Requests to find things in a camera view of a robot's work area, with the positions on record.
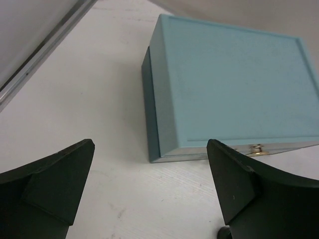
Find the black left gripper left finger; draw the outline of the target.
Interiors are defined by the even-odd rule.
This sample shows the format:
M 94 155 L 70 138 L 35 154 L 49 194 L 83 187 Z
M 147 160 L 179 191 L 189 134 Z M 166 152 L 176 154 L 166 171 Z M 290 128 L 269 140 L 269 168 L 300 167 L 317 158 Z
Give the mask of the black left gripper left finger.
M 74 224 L 95 144 L 84 139 L 0 175 L 2 239 L 64 239 Z

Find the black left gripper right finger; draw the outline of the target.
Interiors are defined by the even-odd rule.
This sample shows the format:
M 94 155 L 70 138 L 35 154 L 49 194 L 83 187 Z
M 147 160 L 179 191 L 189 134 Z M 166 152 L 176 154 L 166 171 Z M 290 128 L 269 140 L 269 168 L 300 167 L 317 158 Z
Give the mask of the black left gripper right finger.
M 225 223 L 219 239 L 318 238 L 318 180 L 282 171 L 215 139 L 206 149 Z

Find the clear acrylic drawer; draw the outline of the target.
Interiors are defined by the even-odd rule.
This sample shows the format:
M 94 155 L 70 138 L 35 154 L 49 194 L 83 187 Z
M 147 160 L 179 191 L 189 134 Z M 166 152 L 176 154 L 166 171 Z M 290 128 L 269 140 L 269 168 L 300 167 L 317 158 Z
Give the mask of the clear acrylic drawer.
M 318 145 L 318 141 L 296 142 L 296 143 L 269 143 L 269 144 L 247 144 L 230 146 L 232 149 L 247 156 L 263 156 L 277 154 L 300 148 Z M 178 162 L 207 160 L 207 149 L 204 147 L 181 148 L 181 152 L 157 157 L 153 162 Z

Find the light blue drawer box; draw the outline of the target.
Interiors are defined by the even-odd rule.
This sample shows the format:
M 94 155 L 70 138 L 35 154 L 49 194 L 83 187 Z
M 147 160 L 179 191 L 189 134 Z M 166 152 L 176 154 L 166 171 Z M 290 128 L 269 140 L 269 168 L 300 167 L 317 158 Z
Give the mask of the light blue drawer box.
M 319 141 L 303 41 L 161 14 L 142 63 L 149 161 L 204 147 Z

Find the aluminium frame rail left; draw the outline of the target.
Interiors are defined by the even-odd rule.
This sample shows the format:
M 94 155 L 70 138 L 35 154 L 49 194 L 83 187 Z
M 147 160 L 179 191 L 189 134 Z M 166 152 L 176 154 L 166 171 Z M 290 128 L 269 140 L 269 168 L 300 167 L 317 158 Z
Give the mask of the aluminium frame rail left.
M 2 110 L 95 3 L 95 0 L 0 2 Z

